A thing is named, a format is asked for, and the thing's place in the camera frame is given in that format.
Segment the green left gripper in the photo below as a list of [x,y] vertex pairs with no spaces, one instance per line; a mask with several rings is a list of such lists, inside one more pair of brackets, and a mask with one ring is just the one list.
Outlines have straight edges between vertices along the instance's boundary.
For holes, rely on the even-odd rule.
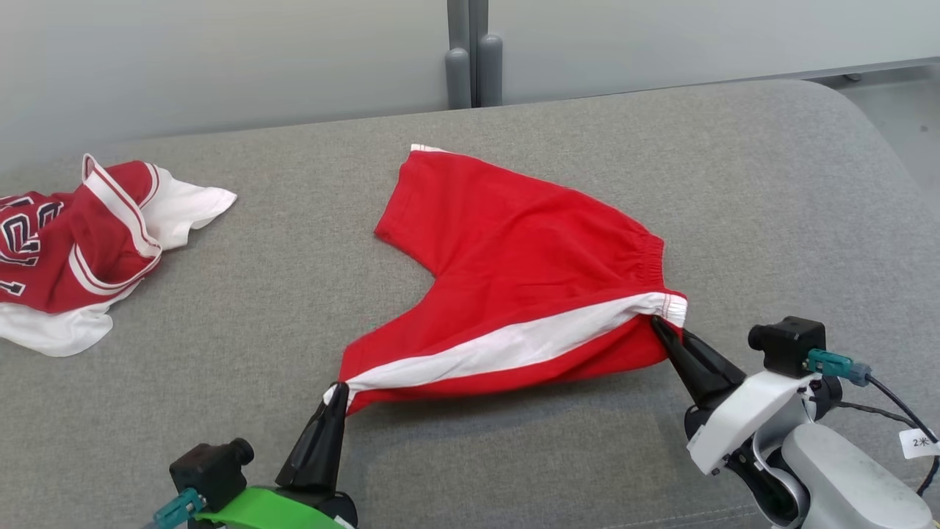
[[338,486],[350,389],[336,383],[275,479],[211,497],[195,529],[359,529],[355,502]]

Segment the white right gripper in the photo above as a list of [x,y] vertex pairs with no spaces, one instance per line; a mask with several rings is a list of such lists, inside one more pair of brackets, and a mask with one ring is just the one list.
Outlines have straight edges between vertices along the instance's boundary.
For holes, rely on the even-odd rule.
[[815,374],[789,378],[761,371],[746,378],[738,366],[691,331],[673,328],[661,316],[651,318],[651,327],[696,408],[714,409],[723,395],[732,392],[686,445],[702,473],[712,473],[755,433],[759,441],[777,442],[796,426],[813,422],[814,405],[806,408],[799,389],[808,389]]

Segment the red shorts white stripe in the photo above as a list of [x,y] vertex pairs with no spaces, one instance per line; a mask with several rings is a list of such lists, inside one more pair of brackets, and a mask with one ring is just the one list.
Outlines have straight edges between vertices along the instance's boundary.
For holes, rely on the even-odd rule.
[[418,304],[349,344],[347,412],[583,381],[659,364],[685,324],[665,242],[618,209],[413,144],[376,237],[433,275]]

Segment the red Bulls jersey white sleeves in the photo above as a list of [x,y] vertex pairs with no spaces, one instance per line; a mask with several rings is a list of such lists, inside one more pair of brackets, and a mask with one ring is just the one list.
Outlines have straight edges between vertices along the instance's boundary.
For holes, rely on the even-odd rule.
[[0,197],[0,339],[71,357],[113,328],[127,298],[168,251],[224,215],[237,195],[134,160],[84,155],[70,193]]

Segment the white partition panel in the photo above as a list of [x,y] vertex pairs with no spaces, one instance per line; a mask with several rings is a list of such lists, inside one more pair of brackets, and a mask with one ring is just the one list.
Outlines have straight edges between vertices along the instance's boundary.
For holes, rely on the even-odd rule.
[[490,0],[503,101],[940,58],[940,0]]
[[447,107],[447,0],[0,0],[0,170]]

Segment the grey partition post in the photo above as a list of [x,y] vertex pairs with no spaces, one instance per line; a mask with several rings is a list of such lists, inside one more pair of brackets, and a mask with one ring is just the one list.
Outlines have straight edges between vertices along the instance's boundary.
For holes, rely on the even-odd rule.
[[444,75],[449,109],[472,107],[472,57],[468,0],[446,0],[449,50],[444,54]]
[[468,0],[474,108],[503,105],[503,39],[490,31],[489,14],[489,0]]

